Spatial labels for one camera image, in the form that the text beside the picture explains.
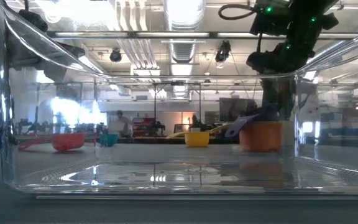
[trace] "person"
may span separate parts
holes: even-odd
[[[120,122],[124,123],[124,128],[120,131],[120,135],[125,138],[130,138],[132,135],[132,121],[124,116],[124,113],[121,110],[116,112],[117,118]]]

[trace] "table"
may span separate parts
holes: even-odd
[[[358,201],[36,200],[2,184],[0,223],[358,223]]]
[[[106,186],[103,190],[107,192],[127,193],[150,186],[148,191],[160,193],[178,185],[185,186],[180,190],[199,194],[247,194],[250,190],[263,194],[281,189],[358,192],[358,148],[351,147],[307,145],[295,158],[293,146],[283,147],[277,154],[242,152],[238,145],[188,148],[180,144],[117,144],[94,148],[93,143],[86,143],[62,154],[50,144],[38,144],[15,157],[16,185],[24,191],[38,187],[35,184],[69,184],[88,192],[95,182]],[[158,183],[161,181],[152,180],[155,177],[167,180]]]

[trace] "gray table surface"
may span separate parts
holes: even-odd
[[[358,201],[37,200],[1,180],[0,223],[358,223]]]

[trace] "orange cup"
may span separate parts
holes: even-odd
[[[278,152],[281,148],[281,135],[281,122],[255,122],[240,131],[240,146],[247,152]]]

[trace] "green light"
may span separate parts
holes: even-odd
[[[272,6],[269,6],[266,8],[266,12],[269,13],[269,12],[272,12],[273,11],[273,7]]]

